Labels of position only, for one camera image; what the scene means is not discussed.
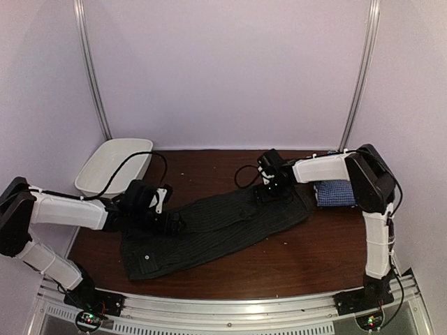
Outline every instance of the wooden table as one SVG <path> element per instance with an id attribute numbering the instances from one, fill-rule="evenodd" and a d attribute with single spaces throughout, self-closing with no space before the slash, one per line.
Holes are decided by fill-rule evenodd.
<path id="1" fill-rule="evenodd" d="M 174 194 L 166 208 L 233 191 L 240 166 L 256 164 L 262 151 L 163 151 L 166 183 Z M 284 158 L 308 151 L 282 151 Z M 145 179 L 157 185 L 163 163 L 153 157 Z M 240 175 L 243 184 L 253 170 Z M 309 220 L 243 251 L 161 278 L 130 282 L 119 256 L 119 233 L 81 229 L 70 259 L 79 262 L 99 288 L 142 295 L 192 299 L 290 297 L 362 285 L 366 263 L 365 225 L 358 209 L 317 209 Z"/>

